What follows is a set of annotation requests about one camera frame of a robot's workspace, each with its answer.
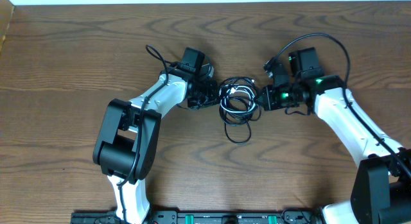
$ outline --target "wood grain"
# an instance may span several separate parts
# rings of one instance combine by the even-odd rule
[[[411,138],[411,3],[251,3],[16,8],[0,59],[0,223],[69,223],[70,213],[116,206],[91,155],[108,102],[149,88],[186,46],[216,65],[216,79],[270,83],[264,64],[293,38],[326,32],[352,59],[349,87],[404,146]],[[315,46],[328,74],[341,51]],[[345,200],[355,165],[315,116],[266,112],[248,144],[225,137],[218,108],[173,109],[162,121],[147,178],[152,204],[182,210],[274,210]],[[241,138],[245,127],[230,129]]]

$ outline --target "black cable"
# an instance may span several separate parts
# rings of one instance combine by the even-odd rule
[[[302,216],[303,216],[303,218],[304,218],[305,221],[306,221],[305,224],[310,224],[310,221],[308,221],[308,219],[306,218],[306,216],[304,215],[304,213],[303,213],[300,209],[295,208],[295,207],[290,207],[290,208],[287,208],[287,209],[285,209],[285,210],[282,211],[282,213],[281,213],[281,215],[280,215],[280,218],[284,221],[285,224],[291,224],[291,223],[289,223],[289,222],[287,222],[287,221],[285,220],[285,212],[287,212],[287,211],[289,211],[289,210],[291,210],[291,209],[296,210],[296,211],[300,211],[301,214],[302,214]]]
[[[290,109],[290,107],[286,107],[285,108],[285,110],[284,110],[284,112],[285,112],[285,114],[286,115],[292,115],[292,114],[299,114],[299,115],[302,115],[302,116],[309,116],[309,115],[311,115],[311,110],[310,110],[310,108],[308,108],[307,109],[307,113],[305,114],[304,112],[300,112],[300,111],[293,111],[293,112],[288,112],[288,109]]]
[[[254,85],[254,80],[248,77],[232,77],[224,80],[220,84],[220,108],[219,113],[224,122],[224,132],[228,140],[234,144],[244,144],[251,138],[251,127],[249,121],[257,121],[261,117],[261,107],[254,102],[254,98],[258,95],[258,89]],[[237,101],[242,104],[245,109],[234,106],[231,102]],[[258,117],[253,119],[253,114],[259,110]],[[229,137],[227,125],[241,126],[247,125],[249,136],[245,141],[234,141]]]
[[[163,66],[164,66],[164,71],[166,73],[166,80],[163,81],[163,83],[156,88],[155,90],[153,90],[148,96],[146,96],[143,100],[143,102],[141,103],[141,108],[140,108],[140,119],[139,119],[139,123],[137,126],[137,148],[136,148],[136,155],[134,157],[133,163],[132,163],[132,167],[130,168],[130,171],[128,173],[128,175],[126,176],[126,178],[122,181],[117,183],[118,189],[119,189],[119,195],[120,195],[120,203],[121,203],[121,208],[123,209],[123,221],[124,223],[127,223],[127,216],[126,216],[126,209],[125,209],[125,204],[124,204],[124,197],[123,197],[123,185],[125,185],[129,180],[130,177],[134,174],[134,171],[136,170],[136,166],[137,166],[137,162],[139,159],[139,151],[140,151],[140,146],[141,146],[141,136],[142,136],[142,129],[143,129],[143,118],[144,118],[144,108],[146,106],[146,104],[148,103],[148,101],[150,100],[150,98],[156,94],[160,89],[162,89],[165,85],[167,85],[168,83],[168,70],[167,70],[167,63],[169,63],[170,65],[173,65],[173,62],[169,62],[169,61],[165,61],[164,58],[161,56],[161,54],[158,52],[158,50],[156,50],[153,46],[151,45],[146,45],[146,50],[147,52],[154,56],[154,58],[161,60]]]
[[[403,171],[405,172],[405,174],[407,175],[407,177],[409,179],[411,179],[411,171],[410,169],[407,168],[407,166],[405,165],[405,163],[396,155],[396,153],[384,142],[383,139],[381,139],[380,137],[378,137],[378,135],[374,132],[374,130],[372,130],[372,128],[370,126],[368,126],[368,124],[356,113],[356,111],[354,110],[354,108],[351,106],[351,103],[348,101],[347,98],[347,94],[346,94],[346,89],[347,89],[347,84],[348,84],[348,77],[349,77],[349,73],[351,70],[351,61],[349,59],[349,55],[347,52],[347,49],[344,47],[344,45],[338,41],[336,38],[332,37],[331,35],[325,34],[325,33],[311,33],[311,34],[307,34],[307,35],[303,35],[301,37],[296,38],[295,40],[291,41],[290,43],[288,43],[275,57],[274,57],[274,61],[277,61],[277,59],[280,57],[280,55],[287,49],[289,48],[292,44],[294,44],[297,41],[300,41],[302,39],[308,38],[308,37],[314,37],[314,36],[321,36],[321,37],[326,37],[329,38],[330,40],[332,40],[333,42],[335,42],[336,44],[338,44],[342,51],[344,52],[344,55],[347,59],[347,70],[346,70],[346,74],[345,74],[345,80],[344,80],[344,84],[342,86],[342,95],[344,98],[344,101],[347,105],[347,107],[350,109],[350,111],[353,113],[354,117],[357,118],[357,120],[364,126],[364,128],[378,141],[378,143],[380,143],[390,154],[391,156],[397,161],[397,163],[399,164],[399,166],[401,166],[401,168],[403,169]]]
[[[198,105],[197,107],[193,107],[193,108],[186,108],[186,107],[182,107],[182,106],[181,106],[181,105],[179,105],[179,104],[176,104],[176,106],[177,106],[177,107],[179,107],[179,108],[185,109],[185,110],[192,110],[192,111],[196,111],[196,110],[198,110],[198,109],[200,109],[200,108],[201,108],[201,106],[200,106],[200,105]]]

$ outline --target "green connector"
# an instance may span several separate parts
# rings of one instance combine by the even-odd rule
[[[186,224],[194,224],[194,215],[186,215]]]
[[[268,224],[278,224],[277,216],[269,216],[268,217]]]

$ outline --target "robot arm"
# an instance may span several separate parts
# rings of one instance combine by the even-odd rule
[[[119,221],[123,222],[125,217],[127,223],[141,224],[148,214],[150,203],[144,179],[154,161],[161,119],[186,98],[189,108],[218,103],[216,82],[210,80],[214,69],[211,63],[202,65],[205,57],[197,50],[186,48],[182,61],[162,71],[157,83],[142,95],[129,101],[114,99],[109,103],[93,161],[101,166],[113,186]],[[148,101],[142,115],[145,99]],[[132,140],[120,135],[119,130],[141,132],[140,148],[137,147],[138,135],[136,140]],[[134,159],[137,159],[136,169],[129,175]],[[118,187],[125,179],[128,181]]]
[[[343,81],[338,76],[324,76],[314,48],[290,53],[289,61],[296,77],[295,83],[288,82],[288,73],[281,63],[268,62],[270,66],[265,66],[266,72],[274,79],[274,85],[265,87],[258,101],[265,110],[306,104],[309,112],[314,112],[333,129],[358,167],[351,199],[325,206],[320,212],[322,222],[312,223],[379,224],[411,220],[411,193],[407,189],[410,181],[398,162],[349,109],[343,95]],[[405,150],[378,128],[354,100],[349,89],[345,94],[364,123],[409,168],[411,151]],[[399,177],[399,181],[390,184],[389,173]]]
[[[147,95],[149,95],[152,91],[160,87],[160,85],[163,84],[164,80],[166,80],[166,75],[161,74],[159,77],[159,81],[156,84],[154,84],[150,89],[148,89],[145,93],[143,93],[139,97],[129,100],[129,102],[131,102],[131,106],[136,109],[141,109],[141,104],[143,103],[144,98]],[[175,76],[173,74],[169,74],[168,83],[150,98],[147,105],[145,106],[145,110],[153,110],[156,113],[160,114],[161,118],[163,118],[170,111],[172,107],[174,107],[176,104],[181,103],[186,98],[187,85],[188,85],[187,81],[183,80],[181,77]],[[150,127],[152,125],[153,123],[149,123],[149,122],[143,123],[142,132],[144,136],[142,136],[141,146],[149,146],[149,142],[147,140],[150,140],[150,135],[152,133],[150,133],[149,130],[152,129]],[[128,130],[135,132],[135,133],[138,132],[137,126],[129,126]],[[107,177],[109,178],[109,181],[112,184],[113,189],[114,189],[114,194],[116,195],[116,201],[117,201],[116,216],[123,217],[123,207],[124,207],[127,210],[126,215],[127,215],[127,221],[129,223],[142,223],[143,220],[146,218],[148,211],[150,210],[150,202],[147,200],[147,197],[146,197],[145,179],[142,179],[142,180],[139,179],[137,180],[135,184],[131,184],[130,182],[127,182],[123,186],[122,193],[125,194],[126,196],[123,197],[124,204],[122,205],[121,197],[120,197],[120,190],[118,189],[117,184],[122,182],[124,178],[121,178],[120,176],[117,176],[117,175],[111,175],[111,176],[108,175]]]

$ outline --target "coiled wire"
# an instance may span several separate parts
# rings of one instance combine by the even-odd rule
[[[224,122],[224,132],[228,140],[235,144],[244,144],[251,138],[249,121],[257,121],[261,117],[261,107],[254,102],[258,95],[258,88],[254,80],[249,77],[232,77],[220,84],[220,117]],[[252,118],[254,112],[259,110],[257,118]],[[227,125],[247,125],[249,136],[245,141],[234,141],[227,133]]]

